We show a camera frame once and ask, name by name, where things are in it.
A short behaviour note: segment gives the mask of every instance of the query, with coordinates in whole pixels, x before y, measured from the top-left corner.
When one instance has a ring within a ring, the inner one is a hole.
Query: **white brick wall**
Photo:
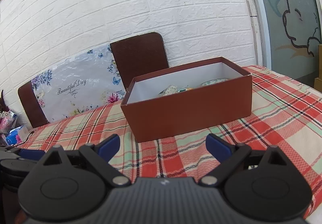
[[[80,51],[150,31],[171,66],[216,56],[256,63],[245,0],[1,0],[0,90],[28,123],[22,84]]]

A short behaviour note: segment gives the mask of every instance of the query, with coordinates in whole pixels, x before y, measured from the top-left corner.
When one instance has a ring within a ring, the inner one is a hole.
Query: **brown box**
[[[322,44],[319,45],[319,78],[322,80]]]
[[[322,80],[320,78],[315,78],[314,89],[316,89],[319,92],[322,92]]]
[[[229,78],[200,86],[205,81]],[[193,89],[157,97],[169,85]],[[247,117],[252,112],[252,75],[214,58],[134,77],[121,103],[138,142],[166,138]]]

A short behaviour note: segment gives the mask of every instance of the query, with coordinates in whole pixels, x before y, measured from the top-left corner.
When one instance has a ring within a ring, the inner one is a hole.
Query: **red plaid fabric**
[[[211,132],[229,143],[244,142],[253,149],[278,145],[310,184],[312,213],[322,202],[322,94],[261,66],[245,69],[253,75],[252,114],[247,118],[137,143],[120,102],[115,102],[39,127],[23,148],[48,150],[60,144],[65,149],[77,149],[116,133],[121,147],[110,164],[132,181],[138,176],[191,176],[198,181],[219,164],[204,144]]]

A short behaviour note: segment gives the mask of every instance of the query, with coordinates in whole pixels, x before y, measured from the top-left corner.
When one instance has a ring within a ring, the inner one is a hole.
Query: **floral plastic cover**
[[[31,82],[49,122],[118,101],[125,95],[109,44],[65,59]]]

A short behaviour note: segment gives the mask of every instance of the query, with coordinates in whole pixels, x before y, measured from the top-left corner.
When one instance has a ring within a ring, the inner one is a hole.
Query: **blue butterfly print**
[[[117,80],[115,77],[113,77],[113,84],[118,85],[120,83],[121,79]]]

